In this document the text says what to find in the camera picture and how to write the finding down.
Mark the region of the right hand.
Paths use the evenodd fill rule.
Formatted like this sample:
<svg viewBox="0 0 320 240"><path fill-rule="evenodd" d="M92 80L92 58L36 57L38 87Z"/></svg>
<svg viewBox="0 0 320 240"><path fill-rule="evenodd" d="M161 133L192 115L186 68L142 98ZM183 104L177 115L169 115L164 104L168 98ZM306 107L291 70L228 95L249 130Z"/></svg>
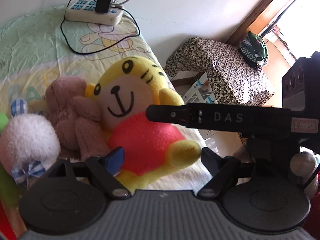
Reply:
<svg viewBox="0 0 320 240"><path fill-rule="evenodd" d="M305 184L315 172L318 166L318 161L313 153L300 152L295 154L290 161L291 172L299 177L299 183ZM312 199L318 191L318 176L312 180L312 182L304 189L304 193L309 199Z"/></svg>

